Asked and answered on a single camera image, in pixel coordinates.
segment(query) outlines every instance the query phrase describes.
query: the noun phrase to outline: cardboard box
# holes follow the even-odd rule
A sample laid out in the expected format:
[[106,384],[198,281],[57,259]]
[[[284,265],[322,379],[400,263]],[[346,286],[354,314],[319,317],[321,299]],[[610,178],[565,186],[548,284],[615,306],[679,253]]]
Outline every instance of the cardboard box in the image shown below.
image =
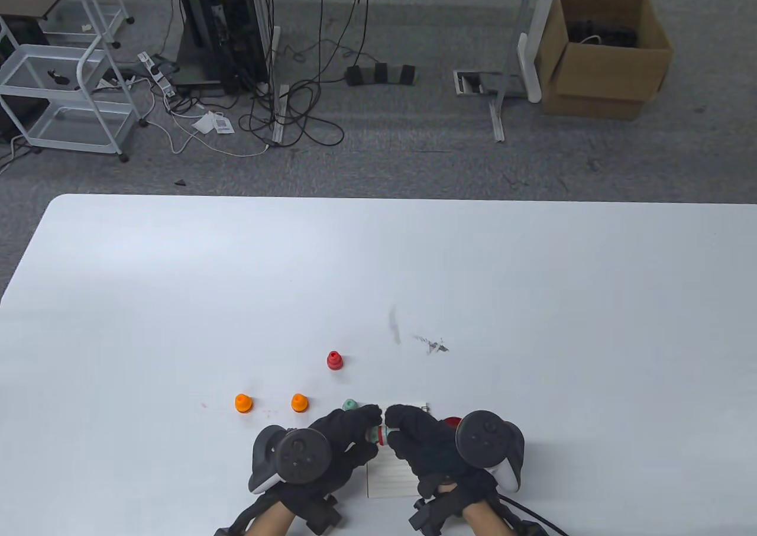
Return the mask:
[[[586,20],[632,28],[638,48],[568,41],[568,25]],[[659,92],[671,60],[651,0],[552,0],[536,60],[544,111],[633,120]]]

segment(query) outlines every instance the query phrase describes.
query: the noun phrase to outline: hand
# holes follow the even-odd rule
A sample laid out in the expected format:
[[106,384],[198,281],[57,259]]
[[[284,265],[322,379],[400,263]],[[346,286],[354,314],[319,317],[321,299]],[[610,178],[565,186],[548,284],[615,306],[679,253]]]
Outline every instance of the hand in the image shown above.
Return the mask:
[[418,476],[419,493],[424,498],[430,498],[433,492],[447,492],[449,485],[443,482],[454,482],[457,485],[454,490],[462,491],[460,495],[469,504],[497,494],[494,477],[484,469],[468,465],[460,457],[451,426],[420,408],[401,405],[387,408],[384,423],[389,428],[398,428],[399,431],[387,436],[387,442]]
[[[267,492],[277,498],[293,514],[304,517],[309,503],[322,500],[333,491],[343,487],[356,467],[365,465],[378,453],[378,448],[365,440],[365,431],[381,425],[381,408],[373,404],[358,409],[335,409],[329,415],[317,419],[310,426],[320,431],[332,449],[332,462],[322,476],[305,485],[278,483]],[[349,444],[354,446],[349,451]]]

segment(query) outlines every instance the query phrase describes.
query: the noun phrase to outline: computer tower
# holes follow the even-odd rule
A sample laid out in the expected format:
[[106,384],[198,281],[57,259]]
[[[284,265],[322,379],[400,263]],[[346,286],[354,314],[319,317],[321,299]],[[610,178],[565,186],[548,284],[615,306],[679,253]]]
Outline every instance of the computer tower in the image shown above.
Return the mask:
[[172,77],[178,89],[220,84],[226,93],[268,82],[267,58],[254,0],[181,0],[186,12]]

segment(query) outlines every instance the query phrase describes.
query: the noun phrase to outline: white table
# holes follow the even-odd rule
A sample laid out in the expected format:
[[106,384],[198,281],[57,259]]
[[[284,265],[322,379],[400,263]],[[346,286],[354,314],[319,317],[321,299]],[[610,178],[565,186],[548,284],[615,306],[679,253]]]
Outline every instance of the white table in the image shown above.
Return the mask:
[[[0,533],[212,536],[257,431],[351,396],[512,420],[571,536],[754,534],[755,258],[755,206],[59,197],[0,303]],[[361,475],[338,534],[413,534]]]

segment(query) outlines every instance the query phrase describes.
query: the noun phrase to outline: red object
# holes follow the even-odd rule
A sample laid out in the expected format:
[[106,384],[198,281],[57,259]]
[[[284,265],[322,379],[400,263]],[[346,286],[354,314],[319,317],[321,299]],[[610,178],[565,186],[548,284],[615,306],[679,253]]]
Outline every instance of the red object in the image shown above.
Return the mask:
[[460,422],[462,422],[462,418],[444,418],[444,423],[455,428],[455,430],[457,430],[457,426],[460,425]]
[[326,363],[332,370],[338,370],[344,366],[344,359],[335,350],[329,353],[329,357],[326,358]]

